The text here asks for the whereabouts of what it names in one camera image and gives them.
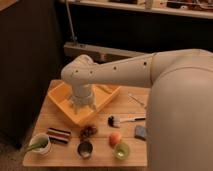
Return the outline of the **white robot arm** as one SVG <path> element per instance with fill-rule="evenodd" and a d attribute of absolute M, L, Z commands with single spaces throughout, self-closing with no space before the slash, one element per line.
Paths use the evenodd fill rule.
<path fill-rule="evenodd" d="M 184 49 L 105 64 L 80 55 L 61 71 L 78 106 L 93 84 L 144 87 L 148 171 L 213 171 L 213 52 Z"/>

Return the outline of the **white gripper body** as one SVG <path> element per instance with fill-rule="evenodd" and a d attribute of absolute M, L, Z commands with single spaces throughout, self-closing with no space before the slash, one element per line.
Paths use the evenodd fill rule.
<path fill-rule="evenodd" d="M 93 111 L 96 110 L 95 96 L 91 84 L 73 85 L 70 100 L 75 114 L 85 106 L 89 106 Z"/>

